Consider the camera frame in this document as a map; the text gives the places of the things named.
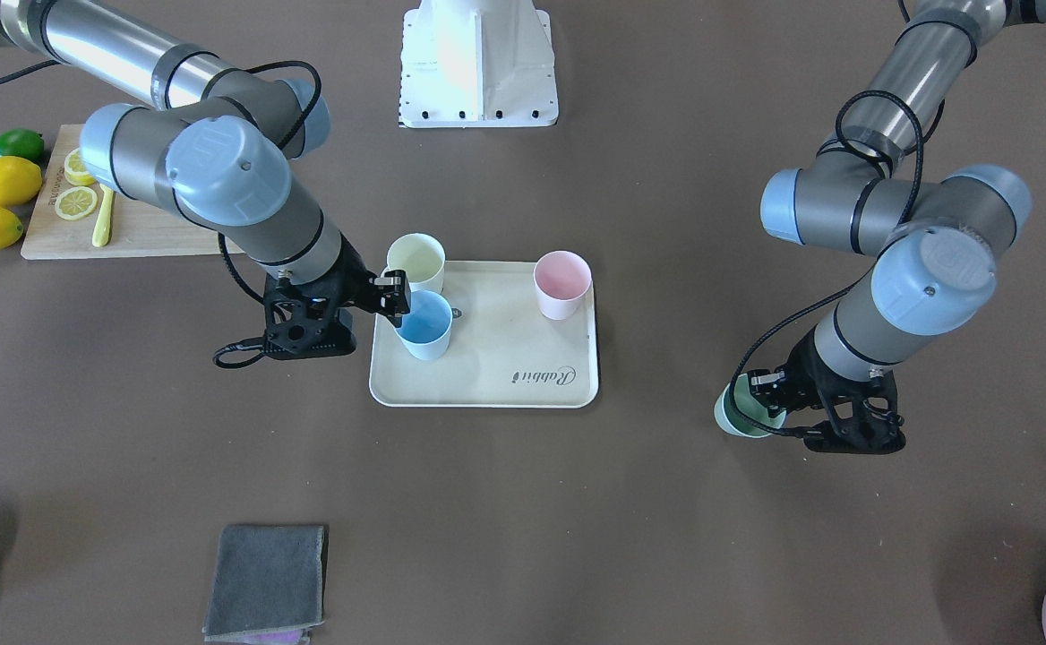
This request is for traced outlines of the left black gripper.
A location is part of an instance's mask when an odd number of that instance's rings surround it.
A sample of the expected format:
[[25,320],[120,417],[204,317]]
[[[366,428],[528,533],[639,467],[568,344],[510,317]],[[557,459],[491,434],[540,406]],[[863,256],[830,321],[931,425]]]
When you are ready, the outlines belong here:
[[751,402],[757,422],[784,422],[790,411],[821,409],[825,420],[814,427],[794,429],[810,451],[820,453],[885,456],[906,445],[899,414],[899,392],[891,372],[867,381],[838,375],[817,351],[814,335],[808,333],[786,359],[784,370],[747,373],[751,393],[784,393],[784,406]]

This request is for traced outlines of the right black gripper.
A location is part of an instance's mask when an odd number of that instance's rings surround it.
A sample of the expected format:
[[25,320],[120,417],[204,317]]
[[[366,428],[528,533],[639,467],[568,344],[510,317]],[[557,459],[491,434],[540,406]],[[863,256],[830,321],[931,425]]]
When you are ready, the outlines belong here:
[[266,280],[262,351],[277,360],[350,355],[356,338],[348,310],[371,312],[400,328],[411,305],[381,302],[381,297],[405,298],[408,293],[406,274],[376,277],[353,246],[343,246],[333,268],[311,283],[294,285],[283,277]]

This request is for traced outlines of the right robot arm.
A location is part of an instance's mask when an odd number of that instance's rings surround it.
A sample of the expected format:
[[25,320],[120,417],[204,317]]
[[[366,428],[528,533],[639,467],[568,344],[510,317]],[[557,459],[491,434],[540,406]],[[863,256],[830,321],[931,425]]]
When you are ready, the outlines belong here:
[[377,275],[289,165],[322,146],[329,114],[319,79],[269,80],[99,1],[0,1],[0,47],[78,68],[135,97],[82,126],[89,172],[237,245],[265,270],[264,331],[225,355],[338,358],[356,348],[350,309],[399,327],[411,287]]

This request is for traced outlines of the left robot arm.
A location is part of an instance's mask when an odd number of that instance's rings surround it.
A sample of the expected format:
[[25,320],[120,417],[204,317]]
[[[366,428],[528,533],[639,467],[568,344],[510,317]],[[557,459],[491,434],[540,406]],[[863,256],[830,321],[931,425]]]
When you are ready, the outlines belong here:
[[825,317],[776,370],[736,368],[715,406],[728,434],[817,452],[903,450],[893,368],[990,302],[998,259],[1031,215],[1030,189],[1006,168],[969,165],[925,184],[922,165],[962,70],[1007,26],[1046,23],[1046,1],[919,1],[904,17],[813,163],[773,175],[760,202],[770,236],[874,262],[822,299]]

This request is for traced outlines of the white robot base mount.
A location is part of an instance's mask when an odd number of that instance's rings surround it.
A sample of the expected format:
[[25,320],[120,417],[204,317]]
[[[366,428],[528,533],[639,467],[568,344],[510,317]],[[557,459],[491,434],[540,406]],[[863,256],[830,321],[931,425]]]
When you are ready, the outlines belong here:
[[404,13],[400,62],[401,126],[558,122],[551,18],[531,1],[422,1]]

